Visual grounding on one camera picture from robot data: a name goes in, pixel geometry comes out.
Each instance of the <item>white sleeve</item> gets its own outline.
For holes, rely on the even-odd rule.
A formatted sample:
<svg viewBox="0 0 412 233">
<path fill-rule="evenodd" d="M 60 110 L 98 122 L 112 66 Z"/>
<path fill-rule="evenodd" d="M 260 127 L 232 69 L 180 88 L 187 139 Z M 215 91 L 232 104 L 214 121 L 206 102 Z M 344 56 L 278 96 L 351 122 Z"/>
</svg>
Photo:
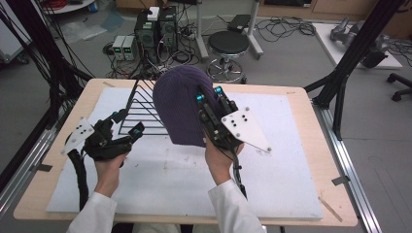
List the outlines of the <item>white sleeve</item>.
<svg viewBox="0 0 412 233">
<path fill-rule="evenodd" d="M 209 197 L 215 208 L 221 233 L 265 232 L 245 196 L 233 180 L 214 187 Z"/>
<path fill-rule="evenodd" d="M 93 192 L 85 207 L 72 221 L 67 233 L 110 233 L 117 202 L 98 192 Z"/>
</svg>

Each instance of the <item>wire stand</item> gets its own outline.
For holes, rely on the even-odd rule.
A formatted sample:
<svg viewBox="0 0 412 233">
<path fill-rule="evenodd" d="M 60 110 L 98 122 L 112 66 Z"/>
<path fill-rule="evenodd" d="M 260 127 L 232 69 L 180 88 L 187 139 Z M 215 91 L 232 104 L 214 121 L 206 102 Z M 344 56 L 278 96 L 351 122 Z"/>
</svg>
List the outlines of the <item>wire stand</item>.
<svg viewBox="0 0 412 233">
<path fill-rule="evenodd" d="M 128 116 L 120 124 L 119 135 L 127 135 L 137 122 L 145 125 L 145 135 L 168 135 L 153 101 L 153 81 L 138 79 L 127 101 Z"/>
</svg>

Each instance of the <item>stool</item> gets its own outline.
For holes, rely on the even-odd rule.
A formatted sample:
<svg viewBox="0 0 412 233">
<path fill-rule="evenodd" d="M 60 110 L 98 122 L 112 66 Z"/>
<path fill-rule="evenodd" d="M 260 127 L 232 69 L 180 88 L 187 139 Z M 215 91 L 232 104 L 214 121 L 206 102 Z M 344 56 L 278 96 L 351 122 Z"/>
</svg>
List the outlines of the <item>stool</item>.
<svg viewBox="0 0 412 233">
<path fill-rule="evenodd" d="M 221 59 L 214 59 L 207 66 L 207 75 L 221 83 L 232 83 L 242 79 L 246 83 L 246 77 L 242 66 L 232 60 L 245 54 L 249 48 L 249 41 L 246 36 L 233 32 L 221 31 L 209 37 L 209 50 L 221 56 Z"/>
</svg>

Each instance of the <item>beanie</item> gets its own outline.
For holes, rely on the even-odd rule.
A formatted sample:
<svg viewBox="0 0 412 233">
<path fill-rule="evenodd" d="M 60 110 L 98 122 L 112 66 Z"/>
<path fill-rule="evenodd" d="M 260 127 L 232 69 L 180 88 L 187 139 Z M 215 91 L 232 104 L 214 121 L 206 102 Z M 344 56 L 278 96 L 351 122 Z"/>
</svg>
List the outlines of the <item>beanie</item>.
<svg viewBox="0 0 412 233">
<path fill-rule="evenodd" d="M 218 119 L 223 113 L 209 77 L 194 66 L 182 65 L 163 74 L 154 85 L 154 107 L 173 144 L 204 148 L 204 130 L 196 95 L 203 93 Z"/>
</svg>

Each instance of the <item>gray floor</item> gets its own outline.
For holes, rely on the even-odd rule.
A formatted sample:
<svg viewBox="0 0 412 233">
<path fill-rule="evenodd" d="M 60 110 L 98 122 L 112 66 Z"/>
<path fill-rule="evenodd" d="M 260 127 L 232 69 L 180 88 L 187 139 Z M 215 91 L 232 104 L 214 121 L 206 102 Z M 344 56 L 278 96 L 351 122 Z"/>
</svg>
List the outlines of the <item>gray floor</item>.
<svg viewBox="0 0 412 233">
<path fill-rule="evenodd" d="M 101 24 L 110 14 L 91 15 L 78 11 L 61 18 L 62 23 L 86 20 L 86 25 Z M 205 20 L 205 25 L 214 19 Z M 132 33 L 134 21 L 120 22 L 120 27 L 91 41 L 71 44 L 72 50 L 96 76 L 111 71 L 102 48 L 117 35 Z M 216 23 L 215 27 L 224 28 Z M 328 75 L 334 68 L 317 37 L 298 33 L 276 43 L 257 41 L 264 55 L 256 60 L 252 52 L 240 57 L 248 84 L 302 86 Z M 412 68 L 403 57 L 404 66 L 396 71 L 412 79 Z M 391 70 L 356 69 L 347 83 L 342 120 L 342 136 L 355 164 L 361 183 L 383 232 L 412 232 L 412 95 L 400 102 L 391 100 L 400 83 L 386 82 Z M 49 106 L 48 86 L 34 64 L 12 63 L 0 71 L 0 170 L 12 159 L 22 142 Z M 319 90 L 309 93 L 315 97 Z M 0 221 L 1 232 L 64 232 L 69 222 L 21 221 L 13 218 L 13 209 L 21 195 Z M 287 227 L 287 232 L 363 232 L 357 227 Z M 280 232 L 270 227 L 270 232 Z"/>
</svg>

